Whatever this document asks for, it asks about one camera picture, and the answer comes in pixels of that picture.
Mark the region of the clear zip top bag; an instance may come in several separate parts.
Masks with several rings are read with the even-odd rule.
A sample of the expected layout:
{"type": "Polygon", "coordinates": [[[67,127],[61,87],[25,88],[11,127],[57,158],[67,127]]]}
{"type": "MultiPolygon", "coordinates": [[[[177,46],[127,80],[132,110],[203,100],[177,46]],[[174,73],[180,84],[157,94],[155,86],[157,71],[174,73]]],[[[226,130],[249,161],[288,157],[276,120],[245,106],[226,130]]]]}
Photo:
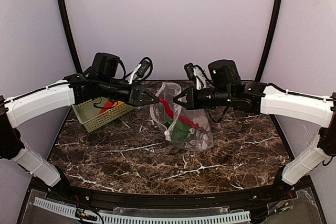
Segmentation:
{"type": "Polygon", "coordinates": [[[204,110],[187,110],[173,102],[182,88],[174,82],[164,82],[156,93],[159,103],[150,106],[150,116],[174,146],[202,152],[214,146],[211,126],[204,110]]]}

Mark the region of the white bok choy toy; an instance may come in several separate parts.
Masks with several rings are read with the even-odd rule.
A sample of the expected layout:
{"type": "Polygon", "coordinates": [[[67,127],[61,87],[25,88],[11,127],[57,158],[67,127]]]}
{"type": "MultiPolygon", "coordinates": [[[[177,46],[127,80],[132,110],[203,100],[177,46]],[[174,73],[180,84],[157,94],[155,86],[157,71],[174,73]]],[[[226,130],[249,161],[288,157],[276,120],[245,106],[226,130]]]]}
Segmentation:
{"type": "Polygon", "coordinates": [[[167,141],[178,143],[186,142],[190,137],[193,128],[181,121],[177,121],[174,126],[171,127],[172,123],[172,120],[168,120],[164,123],[164,126],[166,127],[166,131],[164,132],[165,139],[167,141]]]}

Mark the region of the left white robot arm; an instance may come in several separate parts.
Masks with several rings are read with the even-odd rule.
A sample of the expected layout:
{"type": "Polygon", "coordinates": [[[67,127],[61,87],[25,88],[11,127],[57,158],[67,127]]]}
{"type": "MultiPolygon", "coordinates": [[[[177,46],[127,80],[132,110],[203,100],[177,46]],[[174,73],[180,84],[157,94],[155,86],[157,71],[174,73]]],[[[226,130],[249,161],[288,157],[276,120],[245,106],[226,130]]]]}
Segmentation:
{"type": "Polygon", "coordinates": [[[142,84],[153,71],[149,57],[121,78],[116,78],[118,67],[124,67],[120,57],[99,52],[83,73],[70,74],[21,95],[1,97],[1,159],[16,163],[48,187],[62,183],[62,172],[31,148],[20,130],[29,126],[37,130],[39,122],[51,119],[50,113],[96,98],[120,101],[135,108],[158,103],[158,97],[142,84]]]}

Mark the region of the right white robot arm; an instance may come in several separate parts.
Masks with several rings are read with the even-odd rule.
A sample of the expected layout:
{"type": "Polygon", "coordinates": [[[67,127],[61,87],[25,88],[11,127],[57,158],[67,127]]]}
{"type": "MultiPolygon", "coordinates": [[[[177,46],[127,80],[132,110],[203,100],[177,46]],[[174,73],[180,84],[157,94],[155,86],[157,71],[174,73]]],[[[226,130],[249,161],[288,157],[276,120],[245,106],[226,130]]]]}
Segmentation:
{"type": "Polygon", "coordinates": [[[252,114],[281,115],[320,126],[314,140],[281,169],[280,179],[292,186],[327,159],[335,157],[335,95],[317,96],[282,89],[273,83],[243,84],[233,60],[208,65],[210,88],[189,87],[174,97],[187,110],[224,107],[252,114]]]}

